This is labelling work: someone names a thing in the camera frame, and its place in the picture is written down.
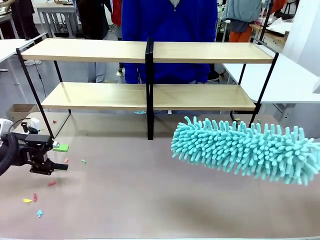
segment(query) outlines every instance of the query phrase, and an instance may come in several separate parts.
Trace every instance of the blue jacket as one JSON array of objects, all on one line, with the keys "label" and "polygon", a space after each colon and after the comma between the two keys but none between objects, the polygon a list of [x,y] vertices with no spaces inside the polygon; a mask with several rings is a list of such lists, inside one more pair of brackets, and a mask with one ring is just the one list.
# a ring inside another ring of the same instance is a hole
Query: blue jacket
[{"label": "blue jacket", "polygon": [[[176,8],[170,0],[123,0],[124,41],[214,42],[218,17],[217,0],[180,0]],[[208,64],[156,63],[156,84],[205,83]],[[145,64],[125,64],[125,81],[146,82]]]}]

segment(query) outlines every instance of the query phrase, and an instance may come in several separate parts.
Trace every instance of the red paper scrap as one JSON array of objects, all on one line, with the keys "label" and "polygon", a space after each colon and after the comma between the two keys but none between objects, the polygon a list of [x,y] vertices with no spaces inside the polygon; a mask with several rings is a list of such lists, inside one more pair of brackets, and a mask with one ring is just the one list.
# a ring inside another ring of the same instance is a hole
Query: red paper scrap
[{"label": "red paper scrap", "polygon": [[55,184],[56,184],[56,181],[51,181],[51,182],[48,183],[48,186],[53,186]]}]

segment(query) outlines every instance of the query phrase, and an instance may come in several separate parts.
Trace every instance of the yellow paper scrap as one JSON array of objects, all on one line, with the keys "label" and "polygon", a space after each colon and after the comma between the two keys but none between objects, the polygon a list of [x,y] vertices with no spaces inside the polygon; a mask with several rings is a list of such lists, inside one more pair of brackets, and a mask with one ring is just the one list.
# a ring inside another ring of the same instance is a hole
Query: yellow paper scrap
[{"label": "yellow paper scrap", "polygon": [[28,199],[28,198],[24,198],[24,199],[22,199],[22,201],[23,201],[24,203],[26,203],[26,204],[29,204],[29,203],[32,202],[32,200],[31,200],[31,199]]}]

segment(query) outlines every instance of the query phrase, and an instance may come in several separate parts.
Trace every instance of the shelf unit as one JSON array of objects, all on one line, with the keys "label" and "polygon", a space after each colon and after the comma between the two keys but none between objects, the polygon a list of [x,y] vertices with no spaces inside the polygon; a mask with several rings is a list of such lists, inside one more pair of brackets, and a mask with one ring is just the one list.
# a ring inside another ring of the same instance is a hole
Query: shelf unit
[{"label": "shelf unit", "polygon": [[[161,84],[154,86],[154,63],[267,64],[276,62],[253,43],[103,41],[47,38],[17,54],[52,138],[44,108],[83,110],[147,110],[148,139],[153,139],[154,110],[259,112],[239,85]],[[60,83],[40,102],[23,60],[53,61]],[[146,85],[63,82],[57,61],[146,64]]]}]

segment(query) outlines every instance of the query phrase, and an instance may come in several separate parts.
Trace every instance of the wooden shelf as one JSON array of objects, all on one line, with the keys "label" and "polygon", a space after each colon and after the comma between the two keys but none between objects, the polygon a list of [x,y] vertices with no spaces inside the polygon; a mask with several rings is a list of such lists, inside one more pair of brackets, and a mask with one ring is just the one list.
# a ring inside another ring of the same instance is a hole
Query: wooden shelf
[{"label": "wooden shelf", "polygon": [[154,86],[154,110],[253,111],[255,107],[238,85]]},{"label": "wooden shelf", "polygon": [[147,43],[47,38],[24,51],[25,60],[145,63]]},{"label": "wooden shelf", "polygon": [[146,86],[63,82],[41,104],[48,109],[146,110]]},{"label": "wooden shelf", "polygon": [[[143,84],[60,83],[42,102],[48,109],[146,110]],[[238,85],[155,85],[154,110],[251,111]]]},{"label": "wooden shelf", "polygon": [[[145,63],[147,43],[47,38],[22,53],[25,60]],[[273,58],[253,43],[155,42],[155,63],[268,64]]]}]

